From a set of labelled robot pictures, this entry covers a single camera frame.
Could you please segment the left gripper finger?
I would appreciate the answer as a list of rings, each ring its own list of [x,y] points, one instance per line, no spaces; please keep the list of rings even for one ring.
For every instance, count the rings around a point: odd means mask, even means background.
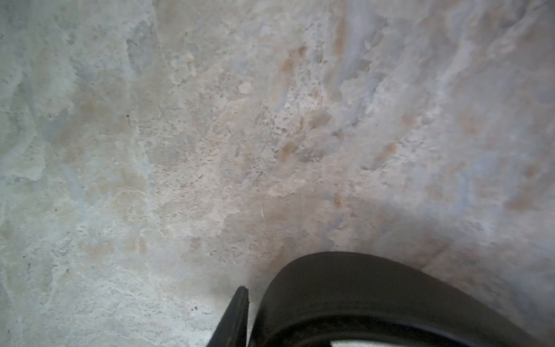
[[[249,290],[240,286],[229,302],[207,347],[246,347]]]

